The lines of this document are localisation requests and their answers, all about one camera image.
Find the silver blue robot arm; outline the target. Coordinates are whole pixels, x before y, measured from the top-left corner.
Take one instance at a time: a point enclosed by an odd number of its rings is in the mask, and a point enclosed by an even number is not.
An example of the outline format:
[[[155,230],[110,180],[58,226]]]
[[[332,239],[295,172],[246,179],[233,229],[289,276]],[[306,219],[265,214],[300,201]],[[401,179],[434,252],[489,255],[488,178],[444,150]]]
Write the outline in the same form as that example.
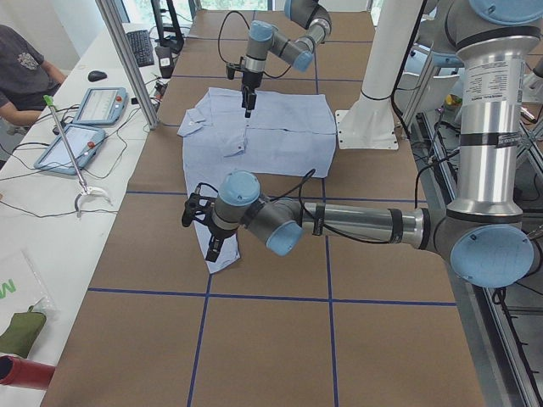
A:
[[[328,11],[317,1],[287,1],[284,13],[305,29],[305,34],[292,40],[275,25],[254,20],[249,25],[245,55],[237,63],[226,63],[227,78],[242,74],[242,108],[249,118],[255,109],[256,89],[260,87],[268,55],[271,53],[298,71],[306,71],[314,59],[316,47],[325,42],[332,31]]]
[[[436,20],[413,26],[429,32],[433,44],[454,53],[465,69],[457,191],[445,209],[404,212],[269,198],[254,174],[235,170],[213,196],[189,195],[182,224],[204,227],[204,254],[212,263],[243,227],[282,256],[310,231],[365,244],[409,244],[439,255],[478,287],[502,288],[530,276],[542,266],[542,249],[522,230],[513,190],[523,64],[539,40],[541,19],[539,1],[443,1]]]

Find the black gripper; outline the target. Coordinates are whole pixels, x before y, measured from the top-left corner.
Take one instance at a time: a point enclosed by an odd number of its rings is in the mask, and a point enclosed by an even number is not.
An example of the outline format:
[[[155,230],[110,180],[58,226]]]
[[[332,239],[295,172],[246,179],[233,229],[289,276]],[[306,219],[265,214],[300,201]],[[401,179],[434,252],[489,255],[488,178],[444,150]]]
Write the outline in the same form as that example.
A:
[[[182,226],[189,227],[193,222],[206,226],[211,235],[208,249],[205,255],[206,261],[217,261],[218,254],[224,243],[222,229],[212,219],[212,211],[216,202],[216,197],[202,195],[199,191],[191,192],[184,204],[182,213]]]
[[[242,108],[245,109],[244,117],[251,116],[251,109],[255,107],[256,89],[260,86],[266,61],[263,59],[240,59],[238,63],[227,62],[227,78],[232,80],[234,72],[242,73]]]

